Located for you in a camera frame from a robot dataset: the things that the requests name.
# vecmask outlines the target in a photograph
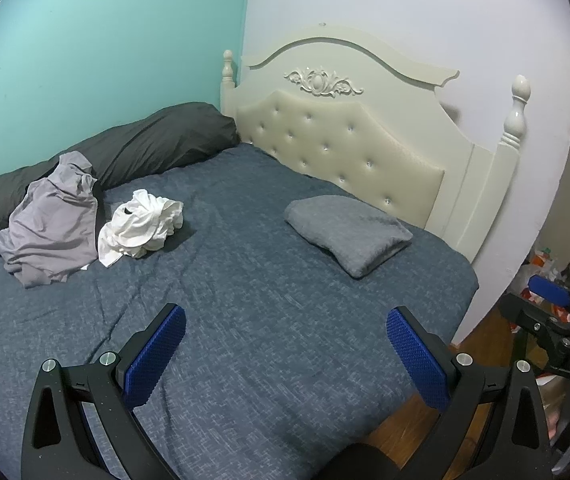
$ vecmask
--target tufted headboard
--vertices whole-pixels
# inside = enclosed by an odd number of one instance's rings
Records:
[[[523,76],[489,152],[460,132],[434,94],[458,71],[409,60],[362,31],[321,24],[243,56],[237,87],[231,63],[227,50],[221,107],[244,142],[474,259],[518,162],[530,95]]]

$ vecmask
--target mattress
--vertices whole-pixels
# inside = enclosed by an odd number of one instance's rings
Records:
[[[184,226],[141,260],[98,262],[30,290],[0,259],[0,469],[20,446],[40,364],[118,350],[167,302],[187,333],[149,402],[135,410],[182,480],[306,479],[411,394],[385,336],[404,304],[449,341],[478,288],[466,259],[413,226],[412,244],[354,280],[283,219],[292,200],[346,194],[248,144],[106,193],[184,202]],[[110,471],[126,478],[87,409]]]

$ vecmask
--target crumpled clothes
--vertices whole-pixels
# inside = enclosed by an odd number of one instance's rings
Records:
[[[66,282],[96,259],[96,179],[80,152],[63,153],[56,169],[35,180],[0,231],[4,268],[25,288]]]
[[[182,227],[182,202],[137,189],[132,200],[118,206],[98,234],[98,260],[112,266],[126,254],[140,258],[157,251]]]

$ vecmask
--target metal screw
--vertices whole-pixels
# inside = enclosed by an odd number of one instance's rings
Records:
[[[114,352],[105,352],[103,355],[100,356],[100,364],[109,366],[116,360],[116,354]]]
[[[469,366],[471,363],[474,362],[471,355],[469,354],[458,354],[456,356],[456,361],[463,366]]]
[[[53,359],[47,359],[47,361],[45,361],[43,363],[43,371],[44,372],[50,372],[54,368],[56,368],[56,361],[54,361]]]
[[[521,372],[529,372],[531,370],[531,366],[527,361],[520,360],[516,363],[516,368]]]

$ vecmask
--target dark gray pillow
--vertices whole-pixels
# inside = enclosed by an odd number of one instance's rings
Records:
[[[412,239],[395,217],[347,196],[294,200],[285,220],[305,240],[330,251],[352,278],[366,276]]]
[[[204,160],[240,141],[236,124],[207,103],[163,108],[148,118],[116,126],[57,153],[49,160],[0,176],[0,230],[27,186],[53,171],[62,153],[81,152],[102,189]]]

